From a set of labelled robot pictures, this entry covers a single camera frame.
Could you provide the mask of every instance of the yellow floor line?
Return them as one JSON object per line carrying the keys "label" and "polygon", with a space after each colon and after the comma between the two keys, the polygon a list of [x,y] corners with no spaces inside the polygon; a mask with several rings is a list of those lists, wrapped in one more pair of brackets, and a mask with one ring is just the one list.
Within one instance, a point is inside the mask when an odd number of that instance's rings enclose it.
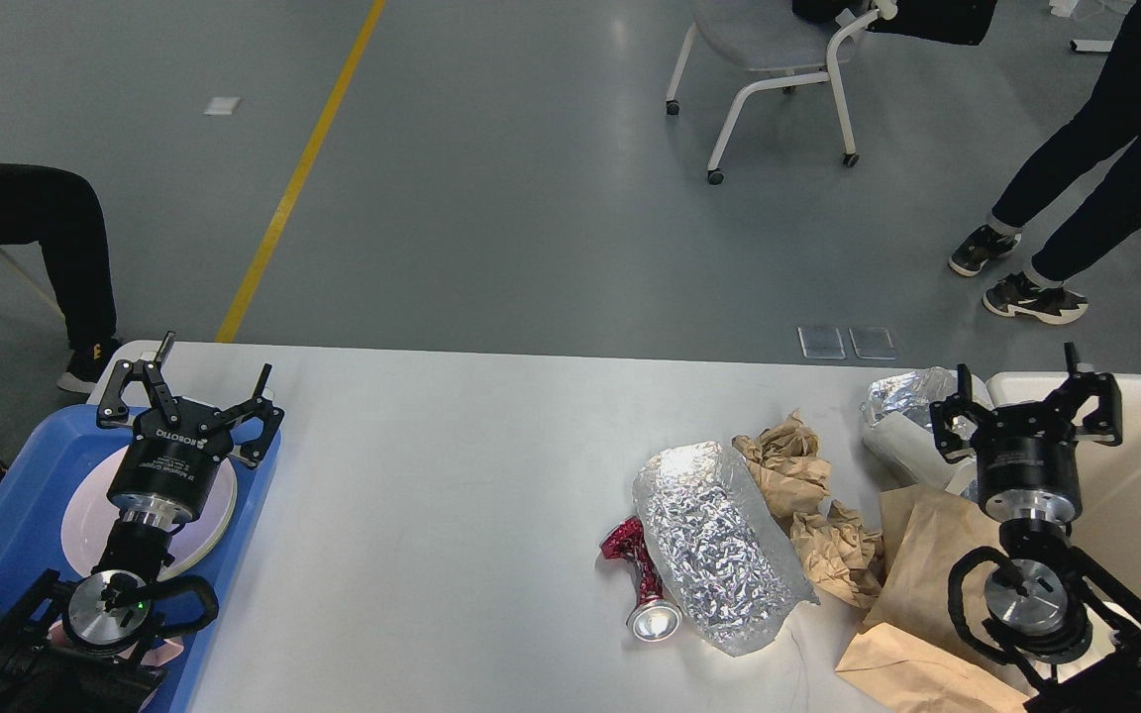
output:
{"label": "yellow floor line", "polygon": [[232,299],[232,306],[227,308],[227,317],[222,319],[221,327],[213,341],[232,342],[236,339],[236,330],[241,329],[244,321],[244,313],[249,311],[250,302],[253,301],[253,293],[258,292],[259,282],[262,282],[262,273],[267,270],[267,262],[272,261],[272,253],[281,242],[281,234],[284,234],[285,222],[293,213],[293,206],[298,203],[298,194],[302,193],[302,186],[307,183],[307,177],[311,175],[311,167],[316,163],[319,148],[329,136],[329,128],[337,116],[337,107],[340,107],[346,87],[355,75],[355,67],[358,66],[358,58],[363,57],[367,47],[367,38],[372,37],[372,29],[377,26],[377,19],[381,17],[381,8],[385,8],[386,0],[372,0],[372,8],[367,11],[364,26],[355,38],[355,44],[349,49],[346,64],[341,67],[340,75],[337,75],[334,90],[329,95],[329,102],[319,112],[316,128],[311,131],[311,138],[307,140],[307,147],[302,149],[302,157],[298,159],[298,168],[293,171],[293,177],[289,180],[289,186],[281,196],[281,204],[276,206],[272,222],[267,226],[266,234],[262,234],[262,243],[258,246],[258,252],[253,253],[253,261],[250,262],[249,270],[244,272],[244,279],[241,287],[236,290],[236,297]]}

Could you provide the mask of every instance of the blue tray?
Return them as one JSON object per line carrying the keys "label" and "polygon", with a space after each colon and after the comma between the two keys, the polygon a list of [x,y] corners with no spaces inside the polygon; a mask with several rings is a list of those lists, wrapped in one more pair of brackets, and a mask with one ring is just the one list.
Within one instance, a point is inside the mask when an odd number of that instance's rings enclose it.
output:
{"label": "blue tray", "polygon": [[[235,431],[236,441],[257,437],[259,428],[258,421],[241,424]],[[67,582],[90,574],[78,574],[68,566],[59,545],[59,522],[78,484],[104,457],[130,441],[130,430],[96,428],[95,406],[87,405],[56,411],[29,435],[29,441],[0,486],[0,615],[15,605],[43,569],[56,569]],[[236,510],[227,533],[209,554],[187,569],[187,574],[200,574],[209,580],[219,606],[227,600],[232,578],[236,576],[244,546],[262,510],[280,449],[281,435],[276,434],[258,470],[232,461],[236,469]],[[193,597],[167,601],[160,610],[167,614],[168,622],[193,619],[200,614]],[[169,672],[167,680],[146,712],[183,713],[187,708],[209,643],[221,621],[219,609],[218,622],[184,638],[186,649],[164,666]]]}

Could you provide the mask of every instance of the crumpled brown paper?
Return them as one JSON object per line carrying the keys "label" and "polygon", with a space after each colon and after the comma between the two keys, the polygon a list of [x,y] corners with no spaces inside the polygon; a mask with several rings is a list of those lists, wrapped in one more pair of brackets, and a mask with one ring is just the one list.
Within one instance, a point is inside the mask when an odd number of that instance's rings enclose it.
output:
{"label": "crumpled brown paper", "polygon": [[818,456],[818,435],[793,411],[760,438],[739,435],[733,445],[746,457],[769,512],[790,533],[807,577],[847,603],[869,609],[880,591],[869,567],[882,533],[866,530],[859,511],[839,501],[820,516],[818,507],[830,496],[830,462]]}
{"label": "crumpled brown paper", "polygon": [[796,513],[792,543],[809,580],[859,609],[874,606],[882,585],[869,566],[879,554],[881,530],[867,530],[860,512],[830,502],[830,513]]}
{"label": "crumpled brown paper", "polygon": [[[993,673],[1006,684],[1028,690],[1023,673],[1014,666],[1000,666],[971,649],[949,619],[949,570],[977,546],[1000,546],[997,522],[974,502],[924,484],[883,493],[880,507],[890,568],[888,583],[861,626],[892,624]],[[981,565],[963,586],[968,624],[978,634],[984,632],[980,622],[987,617],[984,582],[992,572],[992,564]]]}
{"label": "crumpled brown paper", "polygon": [[798,411],[758,439],[735,437],[733,446],[746,456],[751,477],[783,532],[790,532],[795,513],[816,513],[830,496],[830,462],[816,456],[820,441]]}
{"label": "crumpled brown paper", "polygon": [[891,624],[852,637],[836,673],[897,713],[1023,713],[1028,698]]}

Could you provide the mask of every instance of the crumpled aluminum foil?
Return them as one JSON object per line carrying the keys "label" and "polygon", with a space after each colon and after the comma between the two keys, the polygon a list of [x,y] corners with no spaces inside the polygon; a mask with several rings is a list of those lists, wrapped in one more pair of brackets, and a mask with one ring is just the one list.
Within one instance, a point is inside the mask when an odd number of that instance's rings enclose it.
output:
{"label": "crumpled aluminum foil", "polygon": [[763,649],[800,601],[818,603],[795,546],[731,447],[664,451],[640,470],[633,496],[672,599],[717,649]]}
{"label": "crumpled aluminum foil", "polygon": [[[984,394],[987,394],[984,384],[974,381],[973,384],[974,400],[990,406],[984,397]],[[869,395],[866,402],[861,403],[860,412],[866,423],[871,426],[877,424],[888,414],[900,414],[931,431],[932,414],[929,407],[932,402],[946,400],[957,389],[958,379],[954,372],[942,366],[932,366],[931,370],[909,372],[871,383]],[[969,420],[958,419],[955,432],[963,438],[970,438],[971,434],[974,434],[974,424]]]}

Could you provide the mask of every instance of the robotic arm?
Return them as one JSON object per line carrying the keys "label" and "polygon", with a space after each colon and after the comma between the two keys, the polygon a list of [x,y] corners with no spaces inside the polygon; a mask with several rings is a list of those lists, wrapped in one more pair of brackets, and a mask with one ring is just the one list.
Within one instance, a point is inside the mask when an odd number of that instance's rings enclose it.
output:
{"label": "robotic arm", "polygon": [[[1005,551],[981,546],[950,569],[949,618],[965,643],[1023,672],[1038,691],[1025,704],[1029,713],[1141,712],[1141,600],[1069,542],[1071,524],[1082,515],[1077,443],[1122,444],[1122,389],[1112,374],[1078,362],[1073,343],[1065,356],[1068,378],[1043,402],[984,410],[972,400],[971,372],[961,364],[958,392],[932,403],[937,451],[950,463],[977,457],[977,501],[1002,524]],[[1092,397],[1097,406],[1074,424]],[[970,440],[955,434],[960,416],[977,424]],[[963,582],[986,562],[996,565],[984,588],[984,629],[995,645],[971,632],[964,611]],[[1109,608],[1091,585],[1123,606],[1133,622]],[[1117,650],[1061,682],[1054,667],[1091,647],[1087,608],[1114,629]],[[1051,664],[1051,676],[1037,673],[1031,661]]]}
{"label": "robotic arm", "polygon": [[[270,364],[262,366],[253,395],[230,410],[173,396],[161,376],[173,338],[167,333],[153,359],[112,366],[96,424],[131,429],[108,488],[119,516],[90,576],[60,582],[59,573],[47,569],[0,619],[0,710],[136,713],[167,675],[141,664],[154,642],[200,631],[218,617],[218,597],[207,580],[159,577],[172,562],[172,536],[202,515],[221,461],[230,455],[258,467],[284,411],[266,391]],[[131,421],[122,394],[135,382],[144,384],[149,407]],[[232,430],[250,419],[262,421],[262,430],[237,444]],[[200,616],[167,623],[157,605],[186,594],[199,600]],[[56,619],[71,646],[51,643]]]}

